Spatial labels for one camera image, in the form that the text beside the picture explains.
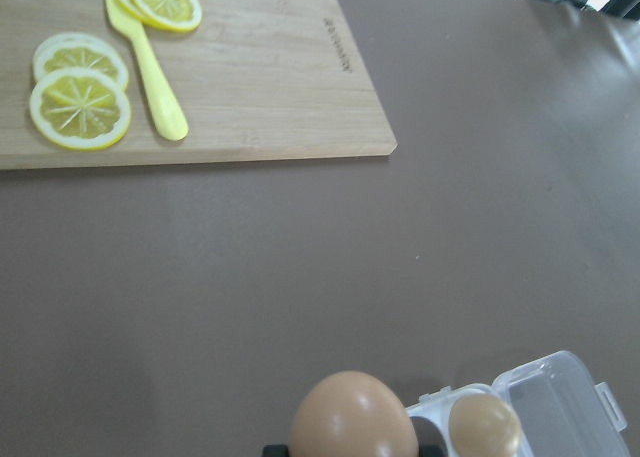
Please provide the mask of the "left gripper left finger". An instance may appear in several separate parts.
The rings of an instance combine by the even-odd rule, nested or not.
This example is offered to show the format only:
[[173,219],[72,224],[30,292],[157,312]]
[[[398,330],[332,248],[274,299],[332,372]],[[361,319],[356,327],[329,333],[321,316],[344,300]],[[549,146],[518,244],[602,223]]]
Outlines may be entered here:
[[289,457],[289,448],[286,444],[269,444],[262,449],[262,457]]

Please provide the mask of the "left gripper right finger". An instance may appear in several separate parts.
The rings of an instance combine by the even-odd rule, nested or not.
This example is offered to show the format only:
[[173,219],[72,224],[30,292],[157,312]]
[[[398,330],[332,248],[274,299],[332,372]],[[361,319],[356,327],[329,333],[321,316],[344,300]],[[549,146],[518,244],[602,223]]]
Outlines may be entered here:
[[437,445],[420,445],[419,457],[443,457],[443,449]]

